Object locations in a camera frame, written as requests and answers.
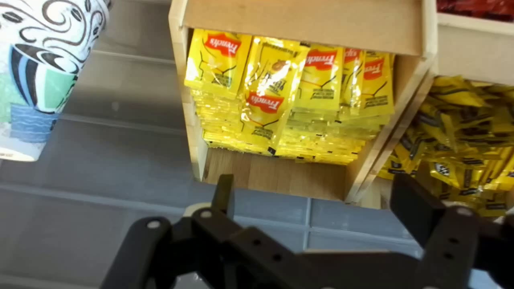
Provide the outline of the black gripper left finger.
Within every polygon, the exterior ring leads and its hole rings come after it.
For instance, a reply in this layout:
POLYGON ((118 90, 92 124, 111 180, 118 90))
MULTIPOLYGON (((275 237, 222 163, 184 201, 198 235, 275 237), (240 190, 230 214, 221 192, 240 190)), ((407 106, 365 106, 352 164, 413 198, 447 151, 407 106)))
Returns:
POLYGON ((233 185, 233 176, 222 176, 213 201, 176 224, 134 222, 100 289, 176 289, 185 275, 209 289, 298 289, 294 254, 233 220, 233 185))

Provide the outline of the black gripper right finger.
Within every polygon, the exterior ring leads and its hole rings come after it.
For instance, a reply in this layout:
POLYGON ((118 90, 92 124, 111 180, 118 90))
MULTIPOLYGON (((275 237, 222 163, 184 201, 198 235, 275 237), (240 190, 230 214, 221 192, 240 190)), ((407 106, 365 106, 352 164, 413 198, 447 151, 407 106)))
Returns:
POLYGON ((502 289, 514 289, 514 219, 481 217, 465 206, 445 206, 417 179, 397 176, 391 209, 425 249, 413 289, 470 289, 474 270, 502 289))

